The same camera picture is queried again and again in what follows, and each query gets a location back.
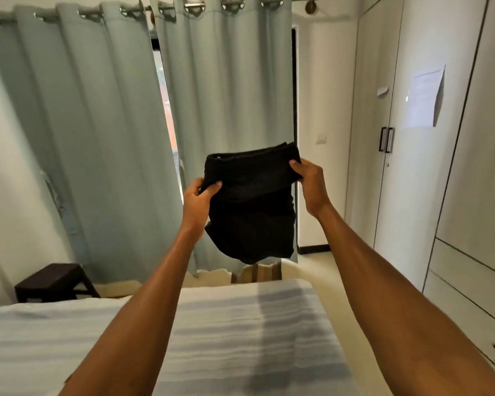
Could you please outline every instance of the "white wardrobe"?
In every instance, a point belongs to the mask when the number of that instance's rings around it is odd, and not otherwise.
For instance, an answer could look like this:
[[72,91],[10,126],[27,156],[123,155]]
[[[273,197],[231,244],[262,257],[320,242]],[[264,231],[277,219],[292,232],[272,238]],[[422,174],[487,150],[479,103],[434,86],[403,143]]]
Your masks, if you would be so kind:
[[[359,21],[345,219],[423,289],[487,0],[379,0]],[[434,127],[404,127],[445,66]]]
[[489,0],[424,295],[495,367],[495,0]]

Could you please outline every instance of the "curtain rod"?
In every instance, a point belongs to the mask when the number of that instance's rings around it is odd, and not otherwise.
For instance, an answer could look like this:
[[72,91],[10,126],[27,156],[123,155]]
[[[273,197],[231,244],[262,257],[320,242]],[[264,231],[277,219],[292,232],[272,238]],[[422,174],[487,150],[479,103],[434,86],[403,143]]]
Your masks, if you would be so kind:
[[[262,3],[270,3],[270,2],[282,2],[283,0],[263,0]],[[316,0],[292,0],[292,1],[316,1]],[[222,2],[222,5],[243,5],[244,0],[228,0]],[[185,8],[204,8],[205,3],[204,2],[188,2],[185,4]],[[174,9],[174,5],[162,5],[159,7],[159,10],[168,10],[168,9]],[[150,5],[147,5],[146,7],[142,7],[140,5],[137,5],[135,7],[130,7],[130,8],[125,8],[125,7],[120,7],[119,11],[121,14],[124,16],[127,16],[129,13],[139,13],[139,12],[145,12],[149,11],[152,12],[152,7]],[[86,18],[87,16],[102,16],[103,11],[99,9],[99,7],[96,8],[81,8],[77,11],[77,13],[82,17]],[[40,20],[56,20],[59,19],[59,16],[57,15],[56,12],[39,12],[33,14],[37,19]],[[16,22],[15,17],[11,14],[11,16],[7,17],[0,17],[0,25],[1,24],[6,24],[6,23],[14,23]]]

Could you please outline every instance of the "mattress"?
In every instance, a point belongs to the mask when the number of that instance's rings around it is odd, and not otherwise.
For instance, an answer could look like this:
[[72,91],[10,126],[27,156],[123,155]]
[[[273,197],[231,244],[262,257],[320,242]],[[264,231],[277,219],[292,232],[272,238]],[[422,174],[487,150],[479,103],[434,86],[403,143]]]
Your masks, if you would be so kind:
[[[128,300],[0,307],[0,395],[56,392]],[[358,394],[303,280],[182,289],[154,395]]]

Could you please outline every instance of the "folded garment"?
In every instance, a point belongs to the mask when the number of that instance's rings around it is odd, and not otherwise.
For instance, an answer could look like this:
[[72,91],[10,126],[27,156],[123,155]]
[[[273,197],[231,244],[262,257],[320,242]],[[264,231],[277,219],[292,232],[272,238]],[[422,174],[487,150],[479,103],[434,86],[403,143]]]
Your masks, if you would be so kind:
[[205,231],[229,257],[254,264],[266,257],[293,254],[295,209],[291,184],[301,176],[290,160],[300,162],[293,143],[251,152],[207,156],[201,191],[218,180]]

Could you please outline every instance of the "paper sign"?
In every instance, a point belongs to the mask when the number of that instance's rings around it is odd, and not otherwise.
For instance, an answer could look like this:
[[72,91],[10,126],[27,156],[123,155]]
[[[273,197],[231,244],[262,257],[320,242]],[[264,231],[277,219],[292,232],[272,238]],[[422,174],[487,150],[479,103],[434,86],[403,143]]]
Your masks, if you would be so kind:
[[383,95],[388,91],[389,91],[388,86],[378,87],[378,90],[376,91],[376,95]]
[[435,121],[436,97],[445,66],[432,71],[417,73],[411,81],[407,95],[405,127],[433,126]]

